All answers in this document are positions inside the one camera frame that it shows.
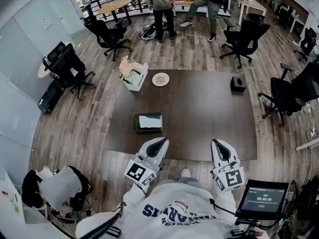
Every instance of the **computer monitor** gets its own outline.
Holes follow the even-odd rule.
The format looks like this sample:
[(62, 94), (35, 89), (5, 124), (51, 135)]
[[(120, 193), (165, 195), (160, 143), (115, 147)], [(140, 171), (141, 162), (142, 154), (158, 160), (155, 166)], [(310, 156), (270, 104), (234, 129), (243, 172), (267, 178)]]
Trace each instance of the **computer monitor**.
[(248, 180), (236, 217), (254, 220), (277, 220), (289, 183)]

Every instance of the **office chair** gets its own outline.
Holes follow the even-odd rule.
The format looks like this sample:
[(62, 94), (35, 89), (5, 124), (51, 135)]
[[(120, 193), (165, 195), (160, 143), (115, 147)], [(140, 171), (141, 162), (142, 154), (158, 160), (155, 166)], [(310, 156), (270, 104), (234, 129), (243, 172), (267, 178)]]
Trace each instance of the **office chair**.
[(264, 93), (258, 93), (258, 96), (264, 96), (274, 104), (262, 118), (265, 119), (277, 108), (282, 121), (279, 126), (283, 126), (286, 112), (288, 116), (291, 116), (292, 113), (300, 111), (306, 102), (319, 97), (319, 65), (309, 63), (291, 83), (284, 80), (287, 72), (292, 71), (291, 67), (283, 63), (280, 65), (285, 69), (281, 78), (270, 79), (272, 97)]
[(94, 72), (89, 72), (85, 74), (85, 65), (75, 54), (72, 44), (65, 46), (63, 42), (60, 42), (45, 58), (42, 59), (43, 64), (47, 69), (52, 73), (56, 74), (61, 81), (61, 84), (64, 88), (72, 87), (70, 92), (74, 93), (74, 89), (77, 89), (77, 98), (80, 98), (80, 90), (82, 85), (92, 86), (95, 89), (95, 86), (91, 83), (85, 82), (85, 80)]
[(312, 28), (305, 29), (305, 38), (301, 42), (301, 46), (300, 46), (302, 51), (295, 50), (295, 53), (298, 52), (301, 55), (301, 58), (299, 58), (299, 61), (301, 61), (302, 59), (305, 59), (306, 61), (308, 60), (307, 56), (309, 56), (310, 52), (316, 45), (316, 38), (317, 38), (317, 34)]
[(292, 6), (289, 7), (288, 11), (285, 11), (284, 9), (281, 8), (279, 11), (279, 14), (278, 14), (279, 18), (274, 19), (274, 20), (278, 21), (277, 25), (281, 24), (286, 29), (288, 26), (288, 23), (289, 23), (289, 18), (291, 16), (291, 14), (293, 13), (293, 11), (294, 11), (294, 8)]
[(123, 39), (124, 33), (126, 32), (126, 28), (114, 28), (109, 29), (105, 22), (102, 20), (96, 20), (95, 16), (87, 17), (84, 19), (85, 27), (94, 33), (97, 37), (98, 44), (102, 48), (109, 48), (104, 55), (107, 56), (108, 52), (114, 50), (113, 53), (113, 61), (115, 61), (116, 51), (118, 48), (125, 48), (132, 51), (130, 47), (123, 46), (123, 43), (130, 42), (129, 39)]
[(239, 61), (238, 69), (242, 68), (240, 56), (244, 56), (249, 59), (249, 63), (253, 61), (248, 55), (253, 54), (258, 48), (258, 39), (263, 36), (264, 33), (269, 29), (269, 25), (264, 23), (264, 17), (258, 14), (250, 13), (247, 19), (243, 20), (240, 32), (230, 31), (230, 28), (234, 26), (234, 23), (230, 22), (230, 19), (225, 19), (227, 24), (227, 30), (224, 34), (227, 37), (226, 42), (230, 43), (223, 44), (224, 48), (227, 46), (233, 51), (221, 55), (219, 58), (223, 59), (225, 56), (236, 55)]

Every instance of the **dark jeans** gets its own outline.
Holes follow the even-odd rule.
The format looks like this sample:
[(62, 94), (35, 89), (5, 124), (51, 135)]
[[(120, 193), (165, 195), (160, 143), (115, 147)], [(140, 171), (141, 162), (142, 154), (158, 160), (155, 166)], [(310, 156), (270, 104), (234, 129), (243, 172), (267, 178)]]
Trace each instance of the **dark jeans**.
[(94, 15), (90, 4), (87, 5), (87, 6), (85, 6), (85, 9), (86, 9), (86, 11), (88, 12), (89, 16)]
[(90, 182), (75, 167), (73, 167), (73, 166), (69, 166), (69, 167), (77, 175), (77, 177), (79, 178), (79, 180), (80, 180), (80, 182), (82, 184), (82, 191), (76, 193), (76, 195), (74, 197), (70, 198), (70, 206), (73, 208), (73, 210), (74, 211), (80, 211), (80, 210), (82, 210), (82, 207), (83, 207), (83, 204), (84, 204), (84, 201), (85, 201), (85, 197), (89, 193), (87, 189), (88, 189), (88, 183), (90, 183)]
[(156, 29), (156, 36), (158, 39), (163, 38), (163, 13), (167, 20), (167, 30), (169, 32), (170, 36), (176, 35), (176, 32), (174, 31), (174, 15), (173, 10), (167, 9), (167, 10), (154, 10), (154, 18), (155, 18), (155, 29)]

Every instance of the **screen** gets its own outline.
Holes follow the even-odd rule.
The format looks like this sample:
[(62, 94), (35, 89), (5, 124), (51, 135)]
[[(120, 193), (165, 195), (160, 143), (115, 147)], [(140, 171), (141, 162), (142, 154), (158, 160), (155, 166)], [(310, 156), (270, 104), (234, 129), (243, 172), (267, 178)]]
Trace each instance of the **screen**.
[(283, 189), (250, 187), (242, 210), (252, 212), (276, 213), (284, 196)]

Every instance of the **laminate floor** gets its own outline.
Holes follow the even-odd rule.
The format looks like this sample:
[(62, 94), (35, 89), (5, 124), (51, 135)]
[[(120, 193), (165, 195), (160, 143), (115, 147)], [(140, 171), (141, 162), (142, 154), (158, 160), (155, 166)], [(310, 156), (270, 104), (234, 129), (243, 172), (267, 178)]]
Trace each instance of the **laminate floor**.
[[(232, 3), (232, 13), (238, 19), (239, 10), (235, 3)], [(272, 13), (268, 12), (266, 23), (271, 27), (259, 40), (259, 47), (251, 56), (253, 62), (249, 64), (246, 58), (242, 58), (243, 68), (239, 70), (235, 56), (219, 59), (221, 54), (229, 52), (228, 48), (221, 47), (225, 38), (223, 30), (226, 29), (223, 18), (218, 18), (218, 39), (212, 44), (205, 38), (209, 36), (209, 26), (204, 15), (198, 14), (194, 18), (194, 25), (189, 28), (179, 26), (184, 18), (184, 13), (178, 13), (175, 18), (177, 38), (170, 40), (166, 33), (163, 44), (159, 44), (156, 40), (145, 42), (137, 36), (143, 25), (152, 23), (154, 17), (133, 17), (126, 37), (131, 39), (130, 46), (134, 50), (131, 54), (128, 50), (119, 50), (116, 62), (112, 61), (112, 53), (104, 56), (105, 49), (98, 45), (95, 35), (84, 33), (80, 38), (82, 45), (76, 48), (76, 53), (87, 69), (96, 73), (90, 81), (97, 88), (85, 89), (81, 102), (67, 90), (53, 112), (41, 116), (34, 137), (30, 169), (41, 170), (44, 165), (51, 169), (64, 165), (75, 166), (95, 187), (89, 197), (92, 208), (97, 212), (110, 211), (120, 202), (131, 185), (123, 173), (129, 159), (134, 156), (106, 150), (104, 143), (119, 86), (123, 84), (119, 79), (118, 67), (121, 58), (130, 55), (137, 62), (148, 63), (150, 70), (243, 72), (253, 106), (257, 138), (257, 160), (242, 163), (245, 179), (278, 182), (296, 180), (297, 185), (302, 186), (310, 170), (311, 157), (308, 150), (296, 152), (295, 149), (307, 142), (308, 128), (318, 128), (318, 103), (312, 101), (310, 117), (300, 111), (285, 117), (286, 125), (279, 127), (277, 113), (262, 119), (265, 105), (269, 105), (269, 102), (257, 95), (259, 92), (271, 93), (270, 78), (280, 77), (283, 72), (280, 63), (291, 65), (297, 73), (304, 68), (305, 64), (300, 63), (294, 53), (292, 41), (298, 40), (297, 37), (276, 25)], [(288, 73), (286, 79), (291, 80), (295, 76), (295, 72)], [(212, 162), (166, 160), (165, 164), (156, 182), (164, 178), (178, 178), (182, 168), (189, 167), (194, 177), (212, 192), (213, 183), (209, 173)], [(312, 175), (319, 173), (318, 148), (313, 150), (312, 165)], [(236, 201), (240, 200), (242, 191), (243, 188), (233, 192)]]

